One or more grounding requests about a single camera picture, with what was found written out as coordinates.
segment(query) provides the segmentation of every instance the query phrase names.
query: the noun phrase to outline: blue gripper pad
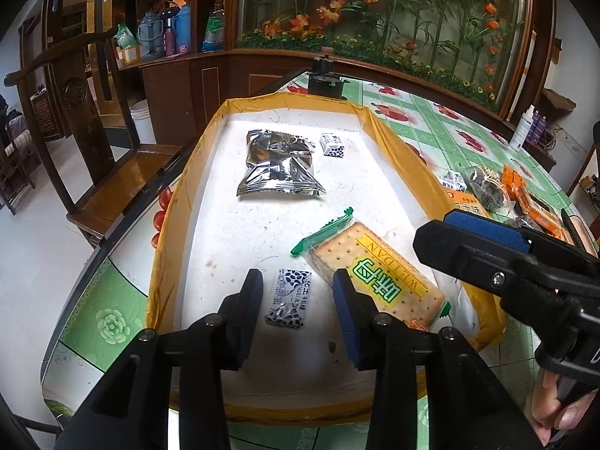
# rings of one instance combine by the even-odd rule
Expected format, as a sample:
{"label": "blue gripper pad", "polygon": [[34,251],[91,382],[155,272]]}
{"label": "blue gripper pad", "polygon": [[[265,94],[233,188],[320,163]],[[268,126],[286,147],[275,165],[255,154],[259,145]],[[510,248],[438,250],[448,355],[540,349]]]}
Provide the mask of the blue gripper pad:
{"label": "blue gripper pad", "polygon": [[501,243],[512,249],[529,253],[529,244],[523,240],[521,234],[497,221],[493,221],[476,214],[465,211],[453,210],[444,216],[444,223],[453,227],[462,228],[481,237]]}

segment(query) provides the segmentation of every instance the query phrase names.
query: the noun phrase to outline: wooden chair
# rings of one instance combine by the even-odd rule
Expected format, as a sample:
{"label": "wooden chair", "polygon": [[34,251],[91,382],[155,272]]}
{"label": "wooden chair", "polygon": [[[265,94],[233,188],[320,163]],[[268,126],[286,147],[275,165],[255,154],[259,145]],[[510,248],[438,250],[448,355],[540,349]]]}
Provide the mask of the wooden chair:
{"label": "wooden chair", "polygon": [[[0,208],[4,204],[14,215],[13,201],[28,185],[35,187],[29,177],[29,173],[19,154],[13,134],[10,132],[8,120],[6,118],[6,108],[0,110]],[[6,148],[12,145],[12,150],[6,152]]]}
{"label": "wooden chair", "polygon": [[[40,159],[62,204],[67,218],[76,224],[84,236],[97,243],[109,230],[115,219],[131,199],[146,185],[166,162],[179,151],[174,145],[140,144],[125,92],[119,79],[112,37],[116,27],[104,33],[85,33],[64,40],[39,54],[31,63],[4,78],[5,86],[17,86],[25,119]],[[90,93],[85,75],[84,46],[103,43],[109,71],[115,84],[116,97],[121,106],[127,133],[131,141],[129,150],[115,161],[102,121]],[[54,165],[46,142],[35,122],[29,99],[26,77],[36,69],[50,65],[55,76],[60,103],[83,156],[89,175],[90,187],[77,201],[73,201]]]}

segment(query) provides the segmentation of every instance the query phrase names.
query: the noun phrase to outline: white bucket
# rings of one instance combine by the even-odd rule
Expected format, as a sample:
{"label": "white bucket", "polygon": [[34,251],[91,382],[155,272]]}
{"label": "white bucket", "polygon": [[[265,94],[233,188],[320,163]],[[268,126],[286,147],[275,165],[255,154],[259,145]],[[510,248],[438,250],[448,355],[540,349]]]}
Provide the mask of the white bucket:
{"label": "white bucket", "polygon": [[131,108],[131,118],[136,124],[137,134],[142,144],[155,144],[154,128],[150,119],[150,110],[148,109],[148,100],[145,99],[136,103]]}

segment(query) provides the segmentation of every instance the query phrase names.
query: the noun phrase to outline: black and white patterned wrapper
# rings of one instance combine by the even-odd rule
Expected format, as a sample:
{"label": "black and white patterned wrapper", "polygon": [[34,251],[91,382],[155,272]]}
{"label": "black and white patterned wrapper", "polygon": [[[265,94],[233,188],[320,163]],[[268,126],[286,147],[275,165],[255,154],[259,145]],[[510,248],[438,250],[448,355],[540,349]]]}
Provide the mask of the black and white patterned wrapper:
{"label": "black and white patterned wrapper", "polygon": [[265,315],[267,323],[296,329],[304,324],[310,276],[311,273],[305,270],[279,270],[273,304]]}
{"label": "black and white patterned wrapper", "polygon": [[321,147],[323,147],[323,154],[330,157],[343,157],[344,156],[344,143],[341,138],[333,133],[321,133]]}

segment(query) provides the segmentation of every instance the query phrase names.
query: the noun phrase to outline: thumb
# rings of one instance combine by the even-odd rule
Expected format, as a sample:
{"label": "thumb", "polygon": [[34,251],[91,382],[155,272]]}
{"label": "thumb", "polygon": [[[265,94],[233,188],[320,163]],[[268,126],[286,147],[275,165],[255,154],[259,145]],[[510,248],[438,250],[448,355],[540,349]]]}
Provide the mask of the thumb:
{"label": "thumb", "polygon": [[554,428],[557,430],[573,430],[586,414],[587,409],[592,404],[595,393],[586,394],[579,401],[565,406],[554,420]]}

